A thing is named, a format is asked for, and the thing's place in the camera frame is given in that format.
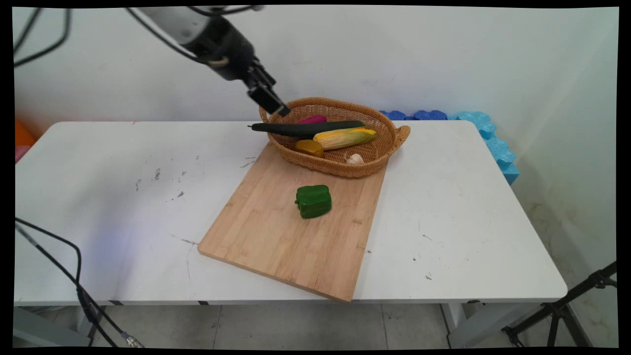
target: wicker basket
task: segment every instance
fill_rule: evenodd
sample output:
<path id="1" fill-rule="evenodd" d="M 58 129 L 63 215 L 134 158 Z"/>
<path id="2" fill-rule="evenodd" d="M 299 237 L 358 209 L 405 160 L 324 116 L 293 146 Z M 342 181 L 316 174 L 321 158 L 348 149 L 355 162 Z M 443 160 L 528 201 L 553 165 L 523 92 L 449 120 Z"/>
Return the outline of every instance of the wicker basket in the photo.
<path id="1" fill-rule="evenodd" d="M 270 142 L 286 160 L 309 169 L 326 172 L 346 178 L 359 178 L 377 172 L 388 162 L 388 158 L 403 144 L 410 134 L 409 126 L 395 128 L 392 122 L 381 112 L 366 106 L 348 102 L 325 99 L 324 97 L 307 97 L 287 103 L 292 109 L 285 117 L 273 114 L 268 118 L 267 112 L 260 108 L 261 119 L 269 123 L 296 123 L 315 115 L 324 115 L 329 122 L 361 121 L 377 132 L 377 137 L 370 143 L 352 147 L 327 150 L 324 158 L 313 157 L 291 150 L 298 138 L 268 133 Z M 365 164 L 347 164 L 351 155 L 358 153 Z"/>

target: white wall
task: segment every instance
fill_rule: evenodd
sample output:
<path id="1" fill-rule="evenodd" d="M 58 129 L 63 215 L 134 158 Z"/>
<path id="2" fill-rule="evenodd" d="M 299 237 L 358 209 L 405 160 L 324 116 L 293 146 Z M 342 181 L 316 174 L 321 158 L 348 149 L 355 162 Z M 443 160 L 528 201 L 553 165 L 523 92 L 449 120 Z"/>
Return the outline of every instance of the white wall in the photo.
<path id="1" fill-rule="evenodd" d="M 568 287 L 616 260 L 617 66 L 616 16 L 517 164 L 515 195 Z M 571 307 L 595 346 L 618 347 L 616 289 L 591 290 Z"/>
<path id="2" fill-rule="evenodd" d="M 29 9 L 15 8 L 14 39 Z M 229 16 L 283 100 L 325 96 L 408 114 L 481 110 L 519 156 L 558 85 L 600 43 L 607 9 L 267 6 Z M 56 39 L 42 13 L 27 55 Z M 257 107 L 141 28 L 123 9 L 78 9 L 66 44 L 15 70 L 16 108 L 40 134 L 61 120 L 247 120 Z"/>
<path id="3" fill-rule="evenodd" d="M 29 12 L 13 9 L 14 40 Z M 489 113 L 518 156 L 516 195 L 571 287 L 615 258 L 618 14 L 276 5 L 228 19 L 285 101 Z M 45 10 L 21 56 L 61 30 L 62 11 Z M 68 42 L 16 69 L 15 90 L 16 110 L 30 114 L 25 124 L 36 135 L 67 120 L 257 119 L 241 82 L 181 57 L 123 9 L 75 10 Z M 595 344 L 617 346 L 615 293 L 599 292 L 576 312 Z"/>

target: wooden cutting board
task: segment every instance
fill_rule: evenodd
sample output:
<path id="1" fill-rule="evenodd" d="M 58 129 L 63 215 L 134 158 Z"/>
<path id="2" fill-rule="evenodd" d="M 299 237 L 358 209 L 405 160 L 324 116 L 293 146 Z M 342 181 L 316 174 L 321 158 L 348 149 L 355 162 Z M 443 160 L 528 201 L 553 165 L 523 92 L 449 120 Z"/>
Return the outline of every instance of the wooden cutting board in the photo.
<path id="1" fill-rule="evenodd" d="M 292 164 L 268 144 L 198 245 L 201 254 L 350 302 L 386 167 L 350 179 Z M 296 190 L 327 185 L 321 217 L 300 217 Z"/>

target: cucumber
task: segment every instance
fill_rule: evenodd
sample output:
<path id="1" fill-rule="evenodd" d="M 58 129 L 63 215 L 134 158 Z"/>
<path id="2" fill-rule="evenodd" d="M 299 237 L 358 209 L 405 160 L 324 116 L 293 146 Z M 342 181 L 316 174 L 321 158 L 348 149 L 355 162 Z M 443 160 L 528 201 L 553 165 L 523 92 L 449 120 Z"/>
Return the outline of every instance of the cucumber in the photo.
<path id="1" fill-rule="evenodd" d="M 314 136 L 320 132 L 332 131 L 334 129 L 363 127 L 365 124 L 360 121 L 339 121 L 339 122 L 322 122 L 309 124 L 292 124 L 292 123 L 255 123 L 252 126 L 253 131 L 270 132 L 277 135 L 306 137 Z"/>

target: floor tile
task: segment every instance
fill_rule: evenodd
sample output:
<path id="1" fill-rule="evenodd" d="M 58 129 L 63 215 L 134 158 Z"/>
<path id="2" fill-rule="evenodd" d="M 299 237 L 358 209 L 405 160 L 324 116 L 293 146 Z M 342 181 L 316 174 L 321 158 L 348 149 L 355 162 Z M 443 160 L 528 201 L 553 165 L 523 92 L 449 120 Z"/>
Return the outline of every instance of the floor tile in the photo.
<path id="1" fill-rule="evenodd" d="M 145 347 L 212 349 L 219 306 L 107 306 L 111 319 Z M 109 322 L 101 326 L 120 347 L 127 347 Z M 100 333 L 92 346 L 109 346 Z"/>
<path id="2" fill-rule="evenodd" d="M 388 349 L 448 349 L 438 304 L 383 304 Z"/>
<path id="3" fill-rule="evenodd" d="M 386 349 L 379 304 L 223 306 L 215 349 Z"/>
<path id="4" fill-rule="evenodd" d="M 493 347 L 513 347 L 506 334 L 503 332 L 495 332 L 489 335 L 486 339 L 471 346 L 471 349 L 488 349 Z"/>

